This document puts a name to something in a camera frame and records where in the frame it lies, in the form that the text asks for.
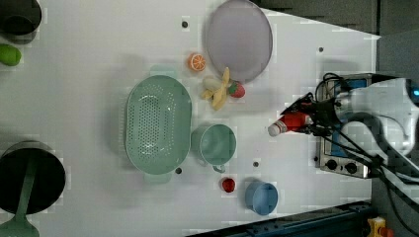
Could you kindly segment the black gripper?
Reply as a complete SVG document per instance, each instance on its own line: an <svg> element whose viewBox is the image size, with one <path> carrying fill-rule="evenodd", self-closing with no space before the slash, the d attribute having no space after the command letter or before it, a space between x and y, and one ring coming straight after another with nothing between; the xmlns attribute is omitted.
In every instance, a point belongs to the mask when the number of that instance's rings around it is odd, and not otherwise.
<svg viewBox="0 0 419 237"><path fill-rule="evenodd" d="M292 132L313 134L313 135L331 135L340 123L335 112L335 100L330 99L322 102L315 102L311 92L298 98L285 110L283 114L303 112L307 108L313 124L302 126L293 126Z"/></svg>

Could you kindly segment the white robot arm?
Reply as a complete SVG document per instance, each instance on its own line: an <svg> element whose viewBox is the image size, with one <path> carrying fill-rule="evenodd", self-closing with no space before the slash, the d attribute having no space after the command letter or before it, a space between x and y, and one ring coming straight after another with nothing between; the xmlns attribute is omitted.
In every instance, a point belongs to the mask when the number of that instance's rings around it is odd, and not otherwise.
<svg viewBox="0 0 419 237"><path fill-rule="evenodd" d="M334 94L322 101L307 93L269 126L272 136L294 131L320 136L347 154L349 172L361 163L373 172L388 170L405 184L418 182L418 165L407 155L416 144L418 83L389 77L368 87L352 88L330 76Z"/></svg>

